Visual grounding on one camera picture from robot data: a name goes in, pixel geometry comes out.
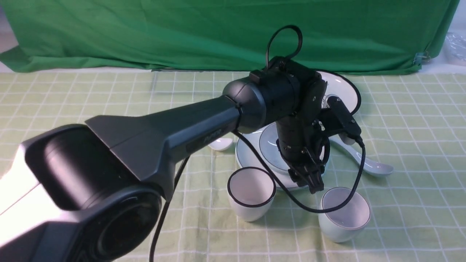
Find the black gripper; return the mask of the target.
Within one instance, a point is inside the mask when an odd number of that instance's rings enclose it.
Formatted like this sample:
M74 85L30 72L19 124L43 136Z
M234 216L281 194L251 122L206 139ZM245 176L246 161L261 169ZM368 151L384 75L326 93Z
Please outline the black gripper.
M291 76L295 95L291 113L276 121L277 146L289 166L291 180L307 183L310 193L316 194L324 189L325 165L319 158L323 139L318 116L327 83L320 73L286 57L275 56L271 69Z

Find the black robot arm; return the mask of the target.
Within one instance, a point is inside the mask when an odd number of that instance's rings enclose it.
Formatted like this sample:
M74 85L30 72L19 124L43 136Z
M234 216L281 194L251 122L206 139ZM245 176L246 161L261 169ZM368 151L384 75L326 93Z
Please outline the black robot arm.
M19 144L1 179L2 262L112 262L138 247L175 191L176 163L232 131L311 124L327 83L283 57L218 98L145 116L98 115Z

